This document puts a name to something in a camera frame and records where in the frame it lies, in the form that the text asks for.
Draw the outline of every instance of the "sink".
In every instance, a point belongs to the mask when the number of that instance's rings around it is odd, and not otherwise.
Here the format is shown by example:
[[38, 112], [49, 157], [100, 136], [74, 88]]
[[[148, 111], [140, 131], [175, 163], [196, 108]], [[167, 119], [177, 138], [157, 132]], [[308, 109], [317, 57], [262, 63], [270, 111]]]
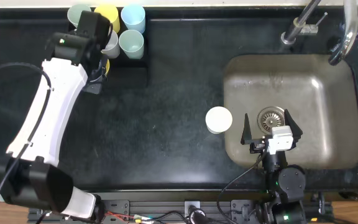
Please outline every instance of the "sink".
[[240, 144], [248, 113], [253, 138], [284, 124], [288, 109], [303, 131], [288, 164], [347, 169], [358, 164], [358, 104], [351, 68], [328, 64], [328, 55], [243, 55], [224, 74], [224, 106], [232, 126], [224, 133], [229, 157], [250, 167], [257, 154]]

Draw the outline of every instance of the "wooden floor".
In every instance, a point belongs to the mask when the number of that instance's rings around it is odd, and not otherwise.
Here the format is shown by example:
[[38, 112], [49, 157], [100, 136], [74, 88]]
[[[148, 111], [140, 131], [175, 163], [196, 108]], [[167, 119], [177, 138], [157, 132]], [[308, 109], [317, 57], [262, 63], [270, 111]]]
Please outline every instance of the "wooden floor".
[[[333, 202], [336, 218], [358, 224], [358, 202]], [[0, 224], [27, 223], [28, 208], [7, 205], [0, 202]]]

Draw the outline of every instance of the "yellow cup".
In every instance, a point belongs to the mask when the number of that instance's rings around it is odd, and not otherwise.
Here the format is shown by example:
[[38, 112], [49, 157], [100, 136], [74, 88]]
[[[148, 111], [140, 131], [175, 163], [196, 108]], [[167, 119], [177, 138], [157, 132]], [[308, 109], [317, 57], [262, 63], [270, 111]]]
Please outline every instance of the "yellow cup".
[[96, 9], [94, 9], [95, 12], [100, 13], [102, 16], [108, 18], [110, 20], [110, 23], [112, 23], [112, 29], [116, 31], [116, 33], [119, 32], [119, 16], [118, 16], [118, 10], [113, 5], [101, 5], [98, 6]]

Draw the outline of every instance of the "faucet spout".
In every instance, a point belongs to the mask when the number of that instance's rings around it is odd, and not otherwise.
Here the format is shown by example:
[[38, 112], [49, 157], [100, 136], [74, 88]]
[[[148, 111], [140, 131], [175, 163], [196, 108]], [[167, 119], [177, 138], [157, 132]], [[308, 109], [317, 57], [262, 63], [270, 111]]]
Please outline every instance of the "faucet spout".
[[358, 30], [356, 0], [343, 0], [345, 10], [345, 34], [341, 45], [330, 56], [328, 63], [337, 65], [351, 50]]

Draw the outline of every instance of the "faucet handle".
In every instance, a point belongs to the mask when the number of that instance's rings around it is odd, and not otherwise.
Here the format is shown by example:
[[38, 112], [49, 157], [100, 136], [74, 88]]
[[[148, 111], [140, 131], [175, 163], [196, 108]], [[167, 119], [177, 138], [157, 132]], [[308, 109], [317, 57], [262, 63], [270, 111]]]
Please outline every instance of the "faucet handle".
[[323, 19], [328, 15], [327, 12], [324, 13], [322, 18], [316, 24], [306, 24], [301, 32], [300, 35], [316, 35], [318, 33], [318, 26], [323, 21]]

